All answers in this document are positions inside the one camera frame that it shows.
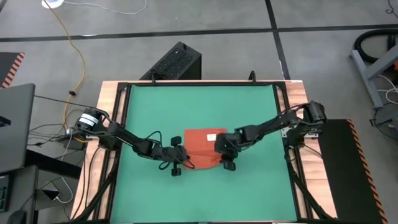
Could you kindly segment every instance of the green tabletop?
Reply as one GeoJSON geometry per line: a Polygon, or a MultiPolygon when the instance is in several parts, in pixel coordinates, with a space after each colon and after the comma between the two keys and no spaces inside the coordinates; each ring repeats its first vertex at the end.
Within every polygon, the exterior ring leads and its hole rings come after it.
{"type": "MultiPolygon", "coordinates": [[[[139,137],[162,132],[163,145],[185,129],[260,124],[277,114],[268,86],[133,86],[126,129],[139,137]]],[[[137,156],[123,146],[111,223],[296,220],[280,132],[264,137],[235,160],[182,170],[137,156]]]]}

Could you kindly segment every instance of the orange striped tape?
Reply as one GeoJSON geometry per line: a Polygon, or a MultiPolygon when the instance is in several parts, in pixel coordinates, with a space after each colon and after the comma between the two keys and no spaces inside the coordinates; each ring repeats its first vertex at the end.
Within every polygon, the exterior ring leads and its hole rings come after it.
{"type": "Polygon", "coordinates": [[[369,185],[371,186],[371,190],[373,192],[373,197],[376,202],[376,206],[379,209],[381,220],[382,220],[383,224],[388,224],[386,214],[384,213],[383,206],[381,205],[381,202],[380,202],[379,194],[377,193],[376,186],[374,185],[374,182],[373,182],[373,179],[371,176],[371,172],[369,171],[368,163],[366,162],[365,155],[363,153],[361,144],[359,143],[359,138],[358,138],[358,135],[356,134],[355,127],[354,127],[354,122],[350,119],[347,119],[347,122],[348,122],[349,127],[351,128],[351,132],[353,133],[354,141],[356,143],[356,147],[358,148],[358,152],[359,152],[359,157],[362,160],[362,165],[363,165],[363,168],[365,169],[365,174],[368,177],[368,182],[369,182],[369,185]]]}
{"type": "Polygon", "coordinates": [[[23,59],[25,57],[25,53],[20,53],[17,58],[15,58],[14,63],[12,64],[10,71],[7,74],[7,77],[1,84],[0,88],[8,88],[11,85],[12,80],[14,79],[19,66],[21,65],[23,59]]]}

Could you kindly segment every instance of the metal stand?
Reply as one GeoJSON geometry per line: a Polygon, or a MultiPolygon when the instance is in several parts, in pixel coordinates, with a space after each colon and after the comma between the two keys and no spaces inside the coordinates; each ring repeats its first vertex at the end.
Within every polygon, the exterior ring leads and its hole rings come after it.
{"type": "Polygon", "coordinates": [[[26,149],[25,167],[31,165],[36,165],[40,170],[50,171],[55,174],[74,179],[80,178],[80,167],[26,149]]]}
{"type": "Polygon", "coordinates": [[[372,99],[374,109],[382,108],[384,105],[381,100],[380,94],[377,91],[376,86],[374,85],[374,79],[377,77],[378,74],[381,74],[385,69],[390,67],[395,61],[398,60],[398,45],[391,48],[370,67],[367,67],[365,65],[357,50],[353,50],[351,56],[359,73],[361,74],[366,89],[368,89],[368,93],[372,99]]]}

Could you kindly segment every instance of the gray floor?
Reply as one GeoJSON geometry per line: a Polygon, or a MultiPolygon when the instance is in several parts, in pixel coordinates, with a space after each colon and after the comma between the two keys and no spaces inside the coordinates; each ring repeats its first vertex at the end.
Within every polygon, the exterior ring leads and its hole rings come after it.
{"type": "MultiPolygon", "coordinates": [[[[8,0],[0,13],[0,37],[64,35],[56,19],[40,5],[40,1],[23,1],[8,0]]],[[[144,0],[92,2],[113,9],[136,11],[143,6],[144,0]]],[[[396,24],[398,21],[384,12],[387,9],[385,1],[271,2],[279,27],[396,24]]],[[[63,5],[57,12],[73,35],[271,26],[266,5],[261,0],[148,0],[147,3],[147,9],[128,16],[71,5],[63,5]]],[[[353,119],[389,222],[397,223],[397,143],[370,126],[372,105],[353,61],[348,58],[355,38],[363,32],[365,30],[287,32],[280,33],[280,39],[290,76],[304,81],[308,98],[323,103],[329,118],[353,119]]],[[[251,70],[255,70],[261,79],[283,79],[272,33],[79,40],[75,44],[86,58],[87,78],[74,102],[94,106],[102,81],[140,78],[178,41],[203,54],[203,79],[247,79],[251,70]]],[[[378,56],[383,53],[385,42],[385,38],[372,39],[364,43],[364,47],[378,56]]],[[[3,42],[0,51],[26,53],[12,84],[33,82],[38,95],[65,99],[67,91],[81,75],[80,59],[67,41],[3,42]]],[[[61,122],[63,107],[62,103],[35,99],[31,126],[61,122]]],[[[58,130],[59,127],[53,127],[43,132],[58,130]]],[[[49,156],[63,153],[63,148],[55,143],[34,150],[49,156]]],[[[66,161],[77,163],[81,157],[82,154],[75,154],[66,161]]],[[[39,182],[52,178],[53,175],[43,173],[39,182]]],[[[68,179],[68,182],[75,190],[77,181],[68,179]]],[[[57,186],[63,192],[62,199],[67,200],[66,187],[62,182],[57,182],[57,186]]],[[[39,219],[39,223],[66,220],[61,207],[41,211],[39,219]]]]}

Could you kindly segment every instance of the wooden frame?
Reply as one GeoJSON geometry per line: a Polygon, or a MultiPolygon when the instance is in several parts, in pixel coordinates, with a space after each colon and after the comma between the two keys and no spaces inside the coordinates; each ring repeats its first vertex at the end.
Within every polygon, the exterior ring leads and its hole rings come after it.
{"type": "MultiPolygon", "coordinates": [[[[105,110],[109,113],[110,116],[112,116],[114,104],[115,104],[115,98],[116,98],[116,92],[118,89],[118,84],[119,83],[137,83],[137,84],[143,84],[143,83],[150,83],[151,81],[105,81],[102,84],[101,87],[101,92],[99,94],[99,99],[98,99],[98,104],[97,108],[105,110]]],[[[173,80],[173,81],[167,81],[167,80],[160,80],[157,81],[158,83],[250,83],[252,82],[251,80],[173,80]]],[[[306,103],[307,96],[305,94],[305,89],[303,82],[300,80],[289,80],[289,81],[280,81],[280,80],[258,80],[257,82],[283,82],[286,87],[287,91],[287,96],[289,99],[290,106],[298,105],[301,103],[306,103]]],[[[278,92],[278,97],[279,97],[279,103],[280,107],[283,110],[284,109],[284,99],[282,97],[281,92],[278,92]]],[[[118,114],[116,116],[116,121],[120,122],[121,120],[121,113],[123,110],[123,105],[124,105],[124,94],[122,93],[120,99],[121,101],[119,102],[119,109],[118,109],[118,114]]],[[[320,153],[320,148],[317,140],[305,140],[306,145],[310,146],[311,148],[315,149],[320,153]]],[[[97,141],[90,141],[87,145],[87,150],[86,150],[86,159],[85,163],[87,164],[85,169],[86,169],[86,180],[88,180],[88,164],[91,161],[91,158],[93,157],[93,154],[98,146],[97,141]]],[[[108,172],[110,170],[110,167],[113,163],[112,159],[113,155],[111,155],[110,161],[108,163],[108,172]]],[[[304,176],[305,176],[305,181],[307,184],[307,189],[311,192],[311,194],[314,196],[314,198],[317,200],[317,202],[324,208],[324,210],[331,216],[336,217],[336,210],[335,206],[333,203],[333,199],[331,197],[331,192],[329,188],[329,183],[328,179],[326,176],[326,171],[325,171],[325,166],[323,165],[322,159],[316,155],[314,152],[307,150],[306,148],[303,148],[300,150],[300,157],[302,161],[302,166],[303,166],[303,171],[304,171],[304,176]]],[[[90,177],[90,189],[88,191],[85,189],[83,191],[83,172],[81,173],[80,176],[80,181],[78,184],[78,188],[76,190],[76,200],[74,201],[73,204],[73,209],[72,209],[72,214],[74,214],[78,208],[78,204],[80,203],[80,199],[83,195],[83,200],[81,203],[80,208],[77,211],[77,216],[84,210],[84,204],[85,204],[85,197],[86,193],[88,192],[88,201],[92,199],[92,197],[95,195],[95,193],[98,190],[98,186],[100,183],[100,175],[102,171],[102,166],[103,166],[103,161],[104,161],[104,150],[100,150],[97,152],[95,158],[93,159],[92,163],[92,168],[91,168],[91,177],[90,177]]],[[[100,209],[99,209],[99,216],[98,218],[104,218],[105,217],[105,211],[106,211],[106,203],[108,199],[108,190],[104,193],[103,199],[101,201],[100,209]]],[[[300,215],[303,218],[307,218],[308,215],[306,213],[305,209],[305,203],[303,196],[300,192],[300,190],[296,187],[296,192],[297,192],[297,199],[298,199],[298,205],[299,205],[299,210],[300,210],[300,215]]]]}

